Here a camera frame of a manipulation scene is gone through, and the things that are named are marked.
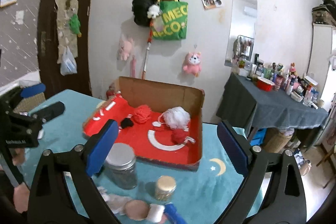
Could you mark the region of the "person's left hand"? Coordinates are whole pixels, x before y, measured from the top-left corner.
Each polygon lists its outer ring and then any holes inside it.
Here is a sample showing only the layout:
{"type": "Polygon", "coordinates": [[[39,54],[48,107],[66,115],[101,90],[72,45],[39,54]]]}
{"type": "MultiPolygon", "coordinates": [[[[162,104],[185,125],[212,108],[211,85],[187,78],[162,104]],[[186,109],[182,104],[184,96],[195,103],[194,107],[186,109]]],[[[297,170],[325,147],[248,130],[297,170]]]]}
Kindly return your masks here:
{"type": "MultiPolygon", "coordinates": [[[[13,165],[20,166],[25,162],[25,149],[15,148],[11,150],[13,156],[13,165]]],[[[19,186],[14,188],[14,212],[23,213],[27,211],[29,205],[30,190],[23,182],[19,186]]]]}

